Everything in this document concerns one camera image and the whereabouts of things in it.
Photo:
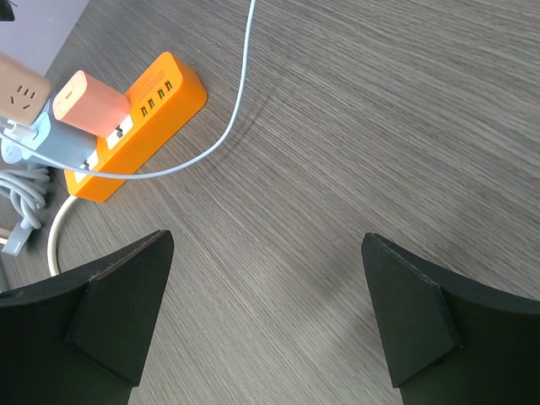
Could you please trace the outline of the orange power strip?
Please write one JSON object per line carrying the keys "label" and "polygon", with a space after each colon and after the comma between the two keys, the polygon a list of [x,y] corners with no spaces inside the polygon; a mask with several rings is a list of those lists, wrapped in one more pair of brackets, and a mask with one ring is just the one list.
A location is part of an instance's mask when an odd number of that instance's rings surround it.
{"label": "orange power strip", "polygon": [[133,175],[206,104],[196,72],[165,51],[127,90],[130,113],[107,138],[97,140],[84,169]]}

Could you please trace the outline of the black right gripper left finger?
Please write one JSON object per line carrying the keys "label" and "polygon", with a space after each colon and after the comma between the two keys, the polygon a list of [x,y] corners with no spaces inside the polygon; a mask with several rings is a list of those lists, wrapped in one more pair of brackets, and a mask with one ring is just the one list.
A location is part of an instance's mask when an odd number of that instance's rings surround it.
{"label": "black right gripper left finger", "polygon": [[1,294],[3,404],[126,404],[140,384],[170,274],[159,230]]}

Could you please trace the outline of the pink charger plug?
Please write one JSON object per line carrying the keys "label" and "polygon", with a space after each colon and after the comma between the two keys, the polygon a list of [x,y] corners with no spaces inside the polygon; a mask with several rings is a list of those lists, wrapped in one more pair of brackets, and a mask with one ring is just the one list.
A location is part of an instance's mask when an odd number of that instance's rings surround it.
{"label": "pink charger plug", "polygon": [[52,101],[54,117],[107,138],[130,112],[128,98],[108,84],[78,70]]}

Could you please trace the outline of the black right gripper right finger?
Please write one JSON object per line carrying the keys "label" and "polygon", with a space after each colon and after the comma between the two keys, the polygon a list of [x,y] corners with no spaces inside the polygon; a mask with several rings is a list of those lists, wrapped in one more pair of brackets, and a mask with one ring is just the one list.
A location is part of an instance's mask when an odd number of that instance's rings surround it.
{"label": "black right gripper right finger", "polygon": [[391,384],[405,404],[537,404],[539,303],[378,234],[362,259]]}

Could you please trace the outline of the light blue charger plug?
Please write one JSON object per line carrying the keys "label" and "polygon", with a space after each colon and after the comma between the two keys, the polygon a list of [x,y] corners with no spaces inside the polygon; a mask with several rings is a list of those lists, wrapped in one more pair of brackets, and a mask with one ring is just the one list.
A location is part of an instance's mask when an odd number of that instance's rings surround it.
{"label": "light blue charger plug", "polygon": [[57,162],[80,166],[96,149],[96,137],[72,127],[54,117],[50,97],[35,122],[30,126],[37,131],[33,138],[23,138],[21,143]]}

